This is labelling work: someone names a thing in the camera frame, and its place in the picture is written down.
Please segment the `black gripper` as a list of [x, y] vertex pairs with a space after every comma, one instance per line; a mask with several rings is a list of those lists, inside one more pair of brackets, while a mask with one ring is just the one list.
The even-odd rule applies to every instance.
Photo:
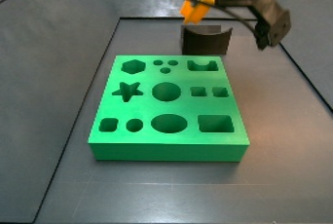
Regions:
[[245, 7], [258, 19], [255, 39], [260, 50], [275, 47], [291, 28], [290, 11], [275, 0], [213, 0], [221, 7]]

